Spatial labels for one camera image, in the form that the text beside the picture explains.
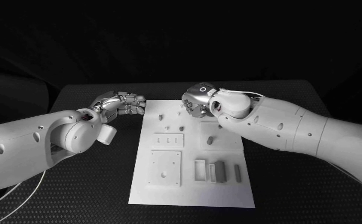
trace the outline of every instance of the wire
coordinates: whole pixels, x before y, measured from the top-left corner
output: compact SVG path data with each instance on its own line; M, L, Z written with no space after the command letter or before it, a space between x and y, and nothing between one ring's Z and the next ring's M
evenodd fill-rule
M0 201L2 199L15 191L15 189L21 186L21 183L12 188L12 190L3 195L3 197L0 198Z
M259 96L264 97L264 95L263 95L263 94L259 94L259 93L256 93L256 92L240 92L240 91L231 91L230 89L224 89L224 88L221 88L221 91L224 91L224 92L237 92L237 93L250 93L250 94L256 94L256 95L259 95Z
M25 202L19 205L19 207L15 209L15 211L0 220L0 222L2 222L2 221L18 211L18 210L19 210L19 208L26 204L26 202L28 202L29 199L32 198L32 195L36 193L36 190L38 190L38 188L39 188L39 186L41 186L41 184L42 184L45 172L47 172L47 171L44 171L42 178L41 178L41 180L39 180L36 189L35 189L35 191L32 192L31 196L28 197L28 199L25 200Z

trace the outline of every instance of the black mesh tabletop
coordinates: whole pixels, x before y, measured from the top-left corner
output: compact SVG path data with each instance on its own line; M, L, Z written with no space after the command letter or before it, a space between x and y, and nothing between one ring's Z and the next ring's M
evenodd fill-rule
M181 99L197 82L68 85L52 112L87 108L107 91ZM306 81L212 82L218 87L253 91L329 116ZM32 199L5 223L362 223L362 186L325 161L269 148L244 139L256 209L129 205L142 132L142 115L120 116L111 145L64 160L47 172ZM0 218L35 190L31 178L0 202Z

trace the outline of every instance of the dark wall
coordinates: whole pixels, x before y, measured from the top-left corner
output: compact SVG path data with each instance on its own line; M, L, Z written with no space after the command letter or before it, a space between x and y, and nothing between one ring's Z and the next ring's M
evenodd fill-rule
M359 7L361 0L6 0L0 70L55 90L306 79L334 108L334 91L357 87L361 73Z

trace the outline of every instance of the robotic hand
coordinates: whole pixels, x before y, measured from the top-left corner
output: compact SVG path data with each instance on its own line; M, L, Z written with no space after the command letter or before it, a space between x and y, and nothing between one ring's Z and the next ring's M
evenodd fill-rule
M60 111L2 124L0 189L85 152L96 140L110 144L117 130L106 123L117 115L145 114L145 101L145 97L133 93L109 92L85 109Z
M362 125L323 117L296 104L209 83L184 94L189 114L218 118L221 126L277 151L309 154L362 182Z

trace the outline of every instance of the table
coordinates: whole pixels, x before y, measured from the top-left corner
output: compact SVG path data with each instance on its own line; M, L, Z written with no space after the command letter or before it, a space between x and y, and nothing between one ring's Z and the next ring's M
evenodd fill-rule
M195 83L68 85L52 112L88 107L111 90L147 99L181 99ZM211 83L287 100L329 116L308 81ZM49 169L32 199L5 223L362 223L361 184L325 161L270 150L250 140L244 151L256 209L129 205L142 122L143 116L124 115L110 123L119 130L111 145L96 142L84 154ZM2 216L23 202L39 178L29 179L0 203Z

